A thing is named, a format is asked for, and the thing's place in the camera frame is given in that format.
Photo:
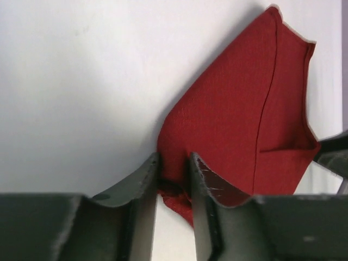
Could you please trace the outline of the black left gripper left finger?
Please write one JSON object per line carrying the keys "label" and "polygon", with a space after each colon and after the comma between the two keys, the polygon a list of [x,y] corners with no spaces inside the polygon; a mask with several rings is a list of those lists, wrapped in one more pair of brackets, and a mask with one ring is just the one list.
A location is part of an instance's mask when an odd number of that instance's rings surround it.
{"label": "black left gripper left finger", "polygon": [[93,196],[2,193],[1,260],[150,260],[159,154]]}

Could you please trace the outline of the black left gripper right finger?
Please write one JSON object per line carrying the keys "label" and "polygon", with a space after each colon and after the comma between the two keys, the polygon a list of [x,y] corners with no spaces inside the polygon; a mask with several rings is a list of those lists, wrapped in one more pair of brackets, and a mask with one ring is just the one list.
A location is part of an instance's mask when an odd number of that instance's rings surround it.
{"label": "black left gripper right finger", "polygon": [[198,260],[347,260],[347,196],[251,196],[190,157]]}

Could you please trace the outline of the red cloth napkin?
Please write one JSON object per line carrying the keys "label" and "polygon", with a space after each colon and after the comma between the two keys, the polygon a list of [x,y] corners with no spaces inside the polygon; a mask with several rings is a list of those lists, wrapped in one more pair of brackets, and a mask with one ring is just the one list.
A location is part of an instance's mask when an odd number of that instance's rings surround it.
{"label": "red cloth napkin", "polygon": [[158,136],[159,193],[167,207],[193,222],[193,152],[247,194],[295,192],[320,148],[306,116],[314,49],[271,6],[199,76]]}

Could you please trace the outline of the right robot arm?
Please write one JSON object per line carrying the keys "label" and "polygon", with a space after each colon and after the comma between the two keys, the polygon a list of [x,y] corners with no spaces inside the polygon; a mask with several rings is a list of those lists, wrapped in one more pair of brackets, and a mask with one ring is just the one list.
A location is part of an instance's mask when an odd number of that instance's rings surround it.
{"label": "right robot arm", "polygon": [[343,181],[337,194],[347,195],[347,130],[321,140],[314,162],[340,176]]}

